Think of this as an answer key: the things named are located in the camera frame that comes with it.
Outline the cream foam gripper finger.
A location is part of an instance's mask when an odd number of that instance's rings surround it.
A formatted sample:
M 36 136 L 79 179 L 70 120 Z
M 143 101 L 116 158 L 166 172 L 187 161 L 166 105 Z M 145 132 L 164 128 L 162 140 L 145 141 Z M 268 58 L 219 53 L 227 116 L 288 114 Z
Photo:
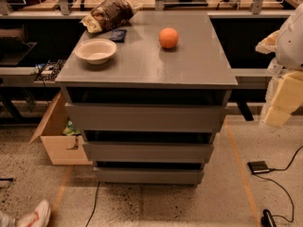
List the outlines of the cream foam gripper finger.
M 291 71 L 281 77 L 272 77 L 265 99 L 262 125 L 267 128 L 282 127 L 303 104 L 303 72 Z
M 278 30 L 268 35 L 256 46 L 256 51 L 262 54 L 269 54 L 276 52 L 276 39 L 278 35 Z

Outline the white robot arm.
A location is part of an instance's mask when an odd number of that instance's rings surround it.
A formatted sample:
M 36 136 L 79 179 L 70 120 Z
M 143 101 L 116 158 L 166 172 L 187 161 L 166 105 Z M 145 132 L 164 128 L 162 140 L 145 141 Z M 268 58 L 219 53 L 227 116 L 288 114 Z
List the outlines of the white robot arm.
M 275 53 L 268 65 L 273 75 L 267 88 L 260 125 L 268 131 L 281 128 L 303 104 L 303 5 L 258 43 L 256 50 Z

